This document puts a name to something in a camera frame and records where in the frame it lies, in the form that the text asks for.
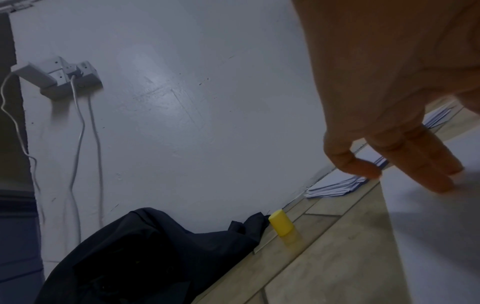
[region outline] black cloth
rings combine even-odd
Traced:
[[[187,304],[259,244],[257,213],[228,231],[192,233],[141,208],[83,241],[45,281],[35,304]]]

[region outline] yellow cap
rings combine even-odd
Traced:
[[[279,236],[287,235],[295,228],[292,221],[282,209],[272,213],[268,220]]]

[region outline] yellow cylinder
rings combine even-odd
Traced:
[[[292,221],[282,209],[272,213],[268,220],[279,236],[287,235],[295,228]]]

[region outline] hand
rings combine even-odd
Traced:
[[[350,147],[366,141],[434,192],[463,167],[423,124],[425,105],[457,95],[480,114],[480,3],[293,0],[325,114],[324,151],[347,173],[378,178]]]

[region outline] power socket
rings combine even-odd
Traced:
[[[12,67],[12,72],[40,87],[40,93],[52,100],[71,96],[70,79],[75,75],[77,91],[102,83],[96,69],[88,61],[70,64],[56,56],[38,65],[28,63]]]

